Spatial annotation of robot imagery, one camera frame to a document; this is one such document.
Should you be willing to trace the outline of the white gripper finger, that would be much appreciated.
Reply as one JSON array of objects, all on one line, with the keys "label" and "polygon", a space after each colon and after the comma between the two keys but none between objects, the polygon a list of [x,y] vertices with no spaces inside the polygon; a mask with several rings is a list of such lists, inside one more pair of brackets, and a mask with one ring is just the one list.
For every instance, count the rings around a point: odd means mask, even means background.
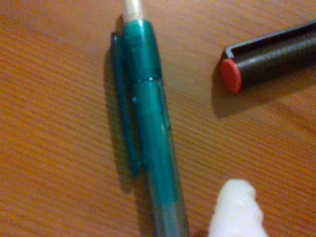
[{"label": "white gripper finger", "polygon": [[217,197],[208,229],[209,237],[266,237],[264,214],[249,182],[230,179]]}]

